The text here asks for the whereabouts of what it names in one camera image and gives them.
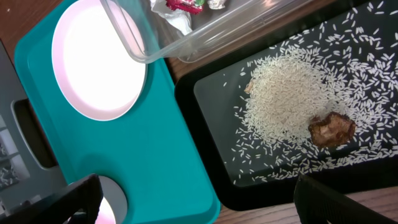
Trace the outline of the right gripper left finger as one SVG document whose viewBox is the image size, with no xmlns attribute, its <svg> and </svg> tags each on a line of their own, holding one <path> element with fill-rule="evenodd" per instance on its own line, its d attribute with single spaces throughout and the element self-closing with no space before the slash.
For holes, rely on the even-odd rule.
<svg viewBox="0 0 398 224">
<path fill-rule="evenodd" d="M 103 199 L 100 177 L 90 174 L 36 203 L 25 205 L 1 219 L 1 224 L 95 224 Z"/>
</svg>

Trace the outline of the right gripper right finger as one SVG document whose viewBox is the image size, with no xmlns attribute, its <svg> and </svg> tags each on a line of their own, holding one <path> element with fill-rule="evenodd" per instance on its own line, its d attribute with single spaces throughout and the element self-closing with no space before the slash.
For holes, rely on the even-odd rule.
<svg viewBox="0 0 398 224">
<path fill-rule="evenodd" d="M 397 224 L 307 175 L 298 178 L 294 204 L 302 224 Z"/>
</svg>

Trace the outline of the small pink plate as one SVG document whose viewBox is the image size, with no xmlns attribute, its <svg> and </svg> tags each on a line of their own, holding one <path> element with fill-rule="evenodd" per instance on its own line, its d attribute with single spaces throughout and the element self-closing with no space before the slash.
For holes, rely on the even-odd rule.
<svg viewBox="0 0 398 224">
<path fill-rule="evenodd" d="M 99 177 L 103 199 L 95 224 L 122 224 L 127 215 L 127 199 L 122 188 L 106 176 Z"/>
</svg>

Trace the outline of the brown food chunk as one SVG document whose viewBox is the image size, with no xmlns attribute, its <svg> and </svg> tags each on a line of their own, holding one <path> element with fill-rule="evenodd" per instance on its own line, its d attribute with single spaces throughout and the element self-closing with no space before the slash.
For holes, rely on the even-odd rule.
<svg viewBox="0 0 398 224">
<path fill-rule="evenodd" d="M 315 116 L 308 126 L 311 140 L 319 148 L 336 147 L 351 140 L 356 131 L 356 123 L 347 115 L 328 113 L 323 119 Z"/>
</svg>

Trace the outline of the large white plate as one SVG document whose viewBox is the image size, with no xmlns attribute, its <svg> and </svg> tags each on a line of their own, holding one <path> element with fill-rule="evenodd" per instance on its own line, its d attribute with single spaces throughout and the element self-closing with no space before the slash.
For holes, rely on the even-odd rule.
<svg viewBox="0 0 398 224">
<path fill-rule="evenodd" d="M 72 3 L 57 22 L 52 66 L 65 99 L 80 114 L 111 121 L 126 114 L 146 82 L 147 66 L 134 61 L 99 1 Z"/>
</svg>

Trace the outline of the white rice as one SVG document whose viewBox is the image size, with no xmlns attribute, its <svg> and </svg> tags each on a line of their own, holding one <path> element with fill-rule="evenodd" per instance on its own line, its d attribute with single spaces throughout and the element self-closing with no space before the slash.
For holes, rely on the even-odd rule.
<svg viewBox="0 0 398 224">
<path fill-rule="evenodd" d="M 397 17 L 396 1 L 369 1 L 373 16 Z M 239 121 L 233 161 L 249 167 L 264 159 L 271 173 L 262 180 L 284 180 L 397 155 L 397 30 L 392 42 L 381 27 L 367 28 L 351 9 L 337 22 L 319 26 L 271 47 L 241 69 L 233 106 Z M 351 140 L 336 147 L 312 143 L 313 117 L 330 112 L 356 123 Z"/>
</svg>

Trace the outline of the red snack wrapper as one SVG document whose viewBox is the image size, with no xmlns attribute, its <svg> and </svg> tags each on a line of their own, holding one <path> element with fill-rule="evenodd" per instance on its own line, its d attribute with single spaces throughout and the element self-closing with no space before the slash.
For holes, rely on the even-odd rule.
<svg viewBox="0 0 398 224">
<path fill-rule="evenodd" d="M 202 12 L 204 3 L 205 0 L 166 0 L 166 6 L 171 10 L 179 9 L 190 14 Z"/>
</svg>

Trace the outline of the black waste tray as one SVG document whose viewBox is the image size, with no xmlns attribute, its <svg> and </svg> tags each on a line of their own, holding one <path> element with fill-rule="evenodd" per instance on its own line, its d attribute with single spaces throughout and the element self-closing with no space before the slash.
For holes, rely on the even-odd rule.
<svg viewBox="0 0 398 224">
<path fill-rule="evenodd" d="M 365 10 L 366 0 L 317 1 L 303 8 L 304 15 L 293 13 L 272 24 L 270 33 L 184 75 L 176 85 L 175 97 L 188 125 L 211 184 L 220 202 L 237 210 L 252 210 L 290 203 L 294 199 L 296 178 L 264 182 L 271 173 L 264 159 L 249 167 L 233 161 L 232 146 L 239 124 L 233 119 L 232 105 L 237 102 L 244 80 L 233 73 L 247 59 L 271 52 L 306 28 L 322 22 L 337 22 L 351 9 L 359 11 L 359 21 L 367 28 L 381 27 L 381 38 L 391 43 L 397 30 L 397 17 L 373 16 Z"/>
</svg>

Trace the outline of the grey plastic dish rack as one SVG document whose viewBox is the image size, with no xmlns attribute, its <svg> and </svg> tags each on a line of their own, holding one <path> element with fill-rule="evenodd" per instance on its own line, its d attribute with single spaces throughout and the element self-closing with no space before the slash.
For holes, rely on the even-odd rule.
<svg viewBox="0 0 398 224">
<path fill-rule="evenodd" d="M 66 185 L 1 44 L 1 216 L 16 213 Z"/>
</svg>

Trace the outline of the teal plastic tray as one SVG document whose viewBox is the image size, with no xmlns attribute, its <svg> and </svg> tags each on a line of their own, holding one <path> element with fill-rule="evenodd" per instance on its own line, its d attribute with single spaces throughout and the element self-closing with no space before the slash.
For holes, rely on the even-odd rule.
<svg viewBox="0 0 398 224">
<path fill-rule="evenodd" d="M 95 121 L 62 95 L 51 60 L 61 2 L 17 44 L 14 63 L 63 176 L 113 179 L 127 198 L 126 223 L 213 223 L 221 210 L 174 97 L 162 59 L 147 67 L 137 103 L 113 121 Z"/>
</svg>

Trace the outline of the clear plastic bin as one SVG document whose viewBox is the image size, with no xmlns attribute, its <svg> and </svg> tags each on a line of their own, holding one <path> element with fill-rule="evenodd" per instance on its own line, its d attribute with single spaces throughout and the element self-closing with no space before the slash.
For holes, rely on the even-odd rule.
<svg viewBox="0 0 398 224">
<path fill-rule="evenodd" d="M 201 60 L 309 3 L 308 0 L 226 1 L 223 9 L 190 17 L 184 34 L 154 11 L 150 1 L 102 1 L 129 56 L 140 63 L 177 57 Z"/>
</svg>

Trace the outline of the crumpled white tissue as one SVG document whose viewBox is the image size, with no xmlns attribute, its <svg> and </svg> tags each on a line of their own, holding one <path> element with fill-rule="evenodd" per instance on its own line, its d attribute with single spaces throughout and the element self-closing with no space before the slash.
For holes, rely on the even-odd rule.
<svg viewBox="0 0 398 224">
<path fill-rule="evenodd" d="M 220 10 L 225 8 L 225 0 L 205 0 L 205 4 L 212 10 Z M 192 32 L 192 20 L 189 12 L 183 10 L 171 10 L 166 6 L 166 0 L 150 0 L 151 11 L 165 19 L 171 26 L 179 30 L 183 35 Z"/>
</svg>

